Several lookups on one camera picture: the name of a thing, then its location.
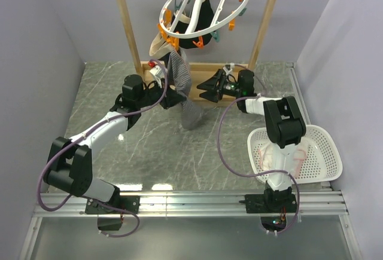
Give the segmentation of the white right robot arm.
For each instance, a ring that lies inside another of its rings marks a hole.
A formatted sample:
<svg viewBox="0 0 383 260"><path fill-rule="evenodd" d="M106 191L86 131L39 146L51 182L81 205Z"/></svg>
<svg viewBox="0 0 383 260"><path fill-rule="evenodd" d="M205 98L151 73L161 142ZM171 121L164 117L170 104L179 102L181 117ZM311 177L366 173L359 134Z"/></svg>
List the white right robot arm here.
<svg viewBox="0 0 383 260"><path fill-rule="evenodd" d="M219 69L212 77L197 85L200 97L217 103L223 96L235 98L234 104L245 114L262 115L265 118L266 133L271 155L270 167L255 176L267 176L259 210L266 213L296 212L300 195L293 192L297 182L292 170L294 155L306 124L293 96L282 98L262 97L256 93L256 76L249 69L242 69L233 77L227 66Z"/></svg>

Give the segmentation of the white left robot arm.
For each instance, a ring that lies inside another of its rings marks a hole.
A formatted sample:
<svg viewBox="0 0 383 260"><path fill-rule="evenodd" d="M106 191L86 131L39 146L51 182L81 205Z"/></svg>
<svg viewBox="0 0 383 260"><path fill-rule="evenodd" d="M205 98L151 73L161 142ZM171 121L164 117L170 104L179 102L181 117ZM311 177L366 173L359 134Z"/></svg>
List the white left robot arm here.
<svg viewBox="0 0 383 260"><path fill-rule="evenodd" d="M143 112L156 105L169 109L185 100L165 78L146 84L139 75L128 75L122 92L100 121L69 139L53 141L39 182L86 198L107 213L123 211L119 187L94 177L93 160L110 141L131 129Z"/></svg>

